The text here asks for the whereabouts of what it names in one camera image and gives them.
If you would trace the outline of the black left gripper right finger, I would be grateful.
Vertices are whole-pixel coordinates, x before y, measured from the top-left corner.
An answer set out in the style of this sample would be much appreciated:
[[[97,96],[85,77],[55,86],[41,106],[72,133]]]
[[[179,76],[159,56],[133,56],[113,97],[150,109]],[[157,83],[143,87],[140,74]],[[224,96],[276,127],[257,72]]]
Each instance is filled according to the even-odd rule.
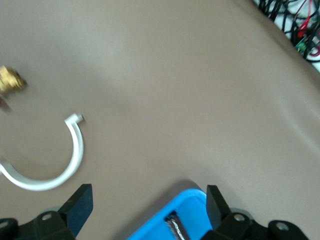
[[[206,189],[206,212],[212,226],[203,240],[305,240],[307,236],[295,224],[272,220],[262,226],[245,213],[232,212],[216,185]]]

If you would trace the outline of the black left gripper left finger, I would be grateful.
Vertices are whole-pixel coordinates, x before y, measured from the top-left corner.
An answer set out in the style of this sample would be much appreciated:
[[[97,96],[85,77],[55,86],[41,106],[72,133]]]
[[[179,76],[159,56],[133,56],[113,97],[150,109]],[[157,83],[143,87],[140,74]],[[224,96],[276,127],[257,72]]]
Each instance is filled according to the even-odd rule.
[[[19,225],[15,218],[0,220],[2,240],[75,240],[93,211],[93,186],[82,184],[57,210],[46,211]]]

